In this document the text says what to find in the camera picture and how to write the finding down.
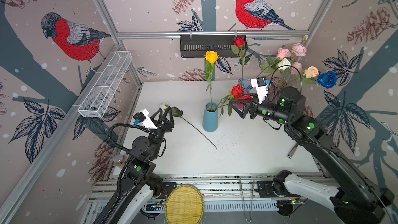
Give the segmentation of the white rose flower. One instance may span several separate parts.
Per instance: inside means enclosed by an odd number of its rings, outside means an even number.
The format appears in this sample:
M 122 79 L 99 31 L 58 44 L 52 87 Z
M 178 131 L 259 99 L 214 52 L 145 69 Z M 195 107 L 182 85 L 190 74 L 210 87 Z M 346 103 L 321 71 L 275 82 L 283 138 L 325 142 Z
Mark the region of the white rose flower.
M 177 117 L 184 120 L 187 124 L 196 129 L 205 139 L 207 139 L 215 149 L 218 149 L 217 146 L 202 131 L 200 131 L 195 125 L 193 125 L 191 122 L 189 122 L 183 117 L 183 110 L 180 110 L 178 107 L 169 106 L 166 103 L 161 103 L 160 108 L 164 111 L 166 111 L 168 108 L 171 108 L 173 117 Z
M 279 78 L 287 82 L 291 75 L 291 63 L 288 59 L 275 60 L 268 57 L 260 63 L 260 72 L 256 77 L 265 76 L 267 79 Z

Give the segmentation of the orange rose flower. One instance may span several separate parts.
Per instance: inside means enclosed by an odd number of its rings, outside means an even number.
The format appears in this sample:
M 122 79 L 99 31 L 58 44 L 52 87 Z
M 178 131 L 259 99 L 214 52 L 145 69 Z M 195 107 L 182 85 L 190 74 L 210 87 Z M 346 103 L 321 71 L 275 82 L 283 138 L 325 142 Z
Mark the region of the orange rose flower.
M 207 91 L 210 93 L 210 108 L 209 112 L 215 112 L 216 107 L 213 104 L 212 100 L 212 76 L 215 72 L 216 62 L 219 58 L 219 55 L 215 51 L 207 51 L 205 55 L 205 76 L 204 79 L 208 82 Z

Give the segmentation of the pink rose flower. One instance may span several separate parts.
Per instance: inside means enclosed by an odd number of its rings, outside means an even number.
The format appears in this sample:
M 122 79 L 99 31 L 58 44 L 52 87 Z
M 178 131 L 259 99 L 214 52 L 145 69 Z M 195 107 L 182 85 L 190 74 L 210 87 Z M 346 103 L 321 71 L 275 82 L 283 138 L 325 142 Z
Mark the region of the pink rose flower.
M 290 65 L 290 57 L 292 52 L 289 49 L 279 48 L 277 54 L 268 56 L 264 62 L 261 63 L 260 72 L 257 77 L 260 77 L 264 73 L 273 73 L 278 67 L 282 65 L 287 65 L 287 63 L 283 64 L 282 61 L 287 59 Z

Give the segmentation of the dark red rose flower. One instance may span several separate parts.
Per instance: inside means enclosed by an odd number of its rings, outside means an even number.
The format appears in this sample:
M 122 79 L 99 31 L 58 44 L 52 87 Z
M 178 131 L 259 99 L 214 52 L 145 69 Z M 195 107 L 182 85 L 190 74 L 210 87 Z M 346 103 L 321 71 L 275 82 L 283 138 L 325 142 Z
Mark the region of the dark red rose flower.
M 241 65 L 241 78 L 244 77 L 244 67 L 249 63 L 253 53 L 248 53 L 246 50 L 246 42 L 244 37 L 237 37 L 234 39 L 232 45 L 232 52 L 239 57 L 239 64 Z

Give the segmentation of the pink carnation flower stem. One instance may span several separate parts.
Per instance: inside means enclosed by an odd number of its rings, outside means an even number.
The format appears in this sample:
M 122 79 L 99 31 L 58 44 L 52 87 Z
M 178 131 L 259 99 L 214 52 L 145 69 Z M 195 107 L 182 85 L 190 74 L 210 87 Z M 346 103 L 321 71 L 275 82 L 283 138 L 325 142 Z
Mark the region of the pink carnation flower stem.
M 299 63 L 299 62 L 294 62 L 294 63 L 291 65 L 290 69 L 291 69 L 291 74 L 292 74 L 292 75 L 301 74 L 302 71 L 303 71 L 303 69 L 302 69 L 302 64 Z

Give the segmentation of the cream peach rose stem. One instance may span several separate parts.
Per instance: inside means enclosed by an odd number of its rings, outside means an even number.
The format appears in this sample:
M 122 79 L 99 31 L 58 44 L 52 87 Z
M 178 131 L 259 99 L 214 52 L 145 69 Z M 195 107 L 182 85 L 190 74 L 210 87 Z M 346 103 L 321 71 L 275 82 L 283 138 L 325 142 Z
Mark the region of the cream peach rose stem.
M 319 75 L 320 72 L 318 69 L 314 66 L 310 66 L 308 69 L 303 70 L 301 74 L 294 75 L 292 82 L 307 85 L 318 84 L 317 79 Z

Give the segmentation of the blue rose flower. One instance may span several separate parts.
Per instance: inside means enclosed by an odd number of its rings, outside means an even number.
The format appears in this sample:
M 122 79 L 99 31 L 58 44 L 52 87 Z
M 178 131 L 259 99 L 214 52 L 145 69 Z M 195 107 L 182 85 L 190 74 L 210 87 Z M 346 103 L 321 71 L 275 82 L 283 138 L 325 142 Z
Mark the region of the blue rose flower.
M 333 71 L 328 71 L 327 73 L 318 76 L 317 83 L 326 89 L 330 89 L 336 85 L 337 80 L 338 77 L 336 73 Z

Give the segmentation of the blue purple glass vase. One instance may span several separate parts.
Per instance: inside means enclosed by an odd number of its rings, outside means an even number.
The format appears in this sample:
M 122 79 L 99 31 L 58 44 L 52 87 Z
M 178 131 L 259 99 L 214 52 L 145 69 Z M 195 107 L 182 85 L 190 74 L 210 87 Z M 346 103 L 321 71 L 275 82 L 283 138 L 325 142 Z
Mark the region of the blue purple glass vase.
M 251 79 L 249 78 L 241 78 L 238 81 L 238 84 L 242 87 L 244 94 L 249 94 L 251 89 L 253 89 L 251 85 Z

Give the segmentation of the smoky pink glass vase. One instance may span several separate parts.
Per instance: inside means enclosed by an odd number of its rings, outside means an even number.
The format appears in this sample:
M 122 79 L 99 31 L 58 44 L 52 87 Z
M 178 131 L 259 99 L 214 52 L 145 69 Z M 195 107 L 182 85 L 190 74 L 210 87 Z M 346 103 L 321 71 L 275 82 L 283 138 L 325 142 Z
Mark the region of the smoky pink glass vase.
M 279 91 L 287 86 L 287 82 L 282 78 L 275 77 L 272 78 L 271 83 L 269 85 L 268 95 L 276 96 L 279 94 Z

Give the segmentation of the teal ceramic vase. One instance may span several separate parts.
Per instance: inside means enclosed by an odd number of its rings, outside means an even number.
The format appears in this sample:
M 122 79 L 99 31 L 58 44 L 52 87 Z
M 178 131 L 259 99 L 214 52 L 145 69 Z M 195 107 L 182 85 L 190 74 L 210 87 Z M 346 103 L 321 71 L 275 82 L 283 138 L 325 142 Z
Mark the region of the teal ceramic vase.
M 209 102 L 206 104 L 203 115 L 202 127 L 206 132 L 214 132 L 218 128 L 218 109 L 217 104 Z

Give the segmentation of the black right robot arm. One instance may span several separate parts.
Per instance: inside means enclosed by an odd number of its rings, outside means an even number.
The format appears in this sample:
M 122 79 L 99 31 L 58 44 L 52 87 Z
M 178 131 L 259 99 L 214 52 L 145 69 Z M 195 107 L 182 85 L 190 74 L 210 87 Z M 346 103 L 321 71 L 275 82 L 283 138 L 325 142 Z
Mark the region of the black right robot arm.
M 235 110 L 241 118 L 247 114 L 275 121 L 296 143 L 320 162 L 338 183 L 329 187 L 282 170 L 273 179 L 272 189 L 280 197 L 298 195 L 332 210 L 345 224 L 380 224 L 395 195 L 380 188 L 360 172 L 334 144 L 331 135 L 313 117 L 303 113 L 306 97 L 294 87 L 280 90 L 276 102 L 267 99 L 270 82 L 253 79 L 256 93 L 245 94 L 240 85 L 230 92 L 228 113 Z

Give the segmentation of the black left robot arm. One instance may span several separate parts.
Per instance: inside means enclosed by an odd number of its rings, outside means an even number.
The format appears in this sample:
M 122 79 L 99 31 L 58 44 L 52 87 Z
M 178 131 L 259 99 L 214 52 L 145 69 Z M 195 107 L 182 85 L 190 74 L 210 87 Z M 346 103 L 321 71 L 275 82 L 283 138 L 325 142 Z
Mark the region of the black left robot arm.
M 117 179 L 117 189 L 105 208 L 95 219 L 96 224 L 129 223 L 152 196 L 162 191 L 163 179 L 154 173 L 154 160 L 163 156 L 167 147 L 164 135 L 172 132 L 175 122 L 173 109 L 159 108 L 152 116 L 141 110 L 133 116 L 133 124 L 116 123 L 108 132 L 109 141 L 127 154 L 127 161 Z M 118 144 L 112 136 L 117 127 L 145 132 L 137 137 L 131 148 Z

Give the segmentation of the pink silicone spatula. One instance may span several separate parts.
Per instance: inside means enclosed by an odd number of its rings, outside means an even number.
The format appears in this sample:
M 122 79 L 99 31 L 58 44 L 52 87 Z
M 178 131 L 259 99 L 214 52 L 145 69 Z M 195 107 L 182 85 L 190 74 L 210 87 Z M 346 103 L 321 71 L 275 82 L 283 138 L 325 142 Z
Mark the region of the pink silicone spatula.
M 292 157 L 293 157 L 293 155 L 295 154 L 295 152 L 296 152 L 298 146 L 299 146 L 298 143 L 295 143 L 295 144 L 292 146 L 292 148 L 290 149 L 290 151 L 289 151 L 288 154 L 287 154 L 287 157 L 288 157 L 289 159 L 292 159 Z

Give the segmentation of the yellow woven round mat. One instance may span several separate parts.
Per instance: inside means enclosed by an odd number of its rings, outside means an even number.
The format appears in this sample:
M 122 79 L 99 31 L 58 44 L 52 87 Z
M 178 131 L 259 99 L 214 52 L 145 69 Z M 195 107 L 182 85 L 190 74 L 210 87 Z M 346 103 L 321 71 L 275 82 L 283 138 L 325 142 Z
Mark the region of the yellow woven round mat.
M 168 224 L 200 224 L 205 205 L 202 194 L 193 185 L 184 184 L 175 188 L 165 205 Z

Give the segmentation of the white mesh wall shelf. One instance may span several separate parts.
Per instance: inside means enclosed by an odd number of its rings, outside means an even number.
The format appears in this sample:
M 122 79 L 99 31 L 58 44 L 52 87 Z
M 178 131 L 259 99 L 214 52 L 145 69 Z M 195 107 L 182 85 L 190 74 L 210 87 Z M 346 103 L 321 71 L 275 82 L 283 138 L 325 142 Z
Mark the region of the white mesh wall shelf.
M 113 54 L 78 109 L 83 117 L 104 117 L 131 61 L 132 56 L 128 51 L 117 51 Z

